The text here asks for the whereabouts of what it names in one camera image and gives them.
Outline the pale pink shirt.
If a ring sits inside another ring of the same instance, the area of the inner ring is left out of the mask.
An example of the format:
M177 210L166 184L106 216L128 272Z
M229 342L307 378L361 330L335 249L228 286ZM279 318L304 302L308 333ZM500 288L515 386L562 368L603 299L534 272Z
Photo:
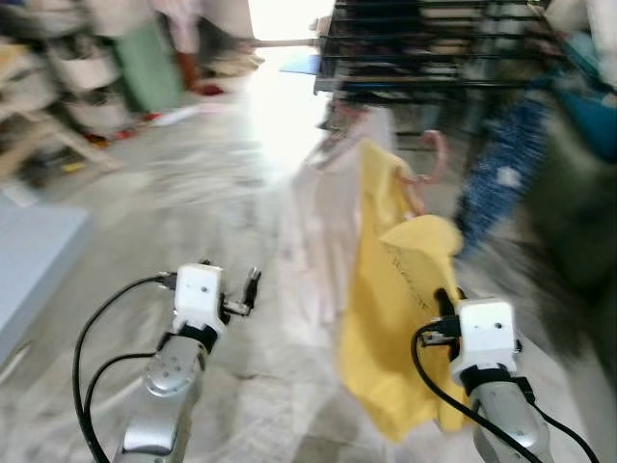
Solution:
M347 300L359 243L361 148L395 146L393 117L366 107L359 119L314 143L283 200L278 295L300 321L330 325Z

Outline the blue plaid shirt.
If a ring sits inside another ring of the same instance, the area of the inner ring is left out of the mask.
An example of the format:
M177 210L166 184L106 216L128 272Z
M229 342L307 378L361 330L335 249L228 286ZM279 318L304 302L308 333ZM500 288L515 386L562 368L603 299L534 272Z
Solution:
M455 224L460 255L479 250L498 222L510 216L544 159L546 104L522 98L497 120L491 140L463 182Z

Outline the pink plastic hanger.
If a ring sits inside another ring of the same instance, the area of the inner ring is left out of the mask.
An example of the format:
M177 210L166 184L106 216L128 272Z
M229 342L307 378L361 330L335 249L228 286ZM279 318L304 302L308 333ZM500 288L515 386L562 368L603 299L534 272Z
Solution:
M395 176L400 184L400 193L410 209L410 215L415 217L426 213L423 199L420 198L424 185L435 184L448 171L449 146L445 137L438 129L427 129L420 135L420 142L427 143L435 152L435 163L428 174L418 174L411 168L402 169Z

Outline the green plastic bin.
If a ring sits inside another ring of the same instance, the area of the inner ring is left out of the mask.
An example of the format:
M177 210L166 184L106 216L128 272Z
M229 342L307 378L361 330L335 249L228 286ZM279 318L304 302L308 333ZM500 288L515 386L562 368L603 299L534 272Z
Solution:
M133 109L164 112L180 106L184 89L174 50L158 18L112 37L111 44Z

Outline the black metal drying rack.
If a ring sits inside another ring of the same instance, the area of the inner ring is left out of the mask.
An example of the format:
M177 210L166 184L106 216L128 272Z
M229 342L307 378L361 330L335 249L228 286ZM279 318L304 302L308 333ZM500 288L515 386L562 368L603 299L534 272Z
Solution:
M550 25L550 0L335 0L318 40L313 91L374 104L449 101L517 90L503 66L555 70L570 63Z

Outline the yellow printed t-shirt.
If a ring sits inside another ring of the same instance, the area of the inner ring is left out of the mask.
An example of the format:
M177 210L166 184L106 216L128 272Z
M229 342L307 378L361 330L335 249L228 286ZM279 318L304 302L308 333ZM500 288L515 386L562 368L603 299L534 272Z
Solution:
M413 343L419 327L441 316L437 290L459 299L451 259L462 238L453 221L410 209L400 181L404 160L371 141L359 143L356 154L361 223L336 348L340 379L393 442L428 422L458 431L468 419L419 378Z

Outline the light blue folding table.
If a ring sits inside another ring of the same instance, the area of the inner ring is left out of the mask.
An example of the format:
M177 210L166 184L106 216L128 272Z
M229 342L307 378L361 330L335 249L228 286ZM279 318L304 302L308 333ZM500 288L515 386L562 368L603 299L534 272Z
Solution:
M0 365L21 347L92 233L84 208L0 204Z

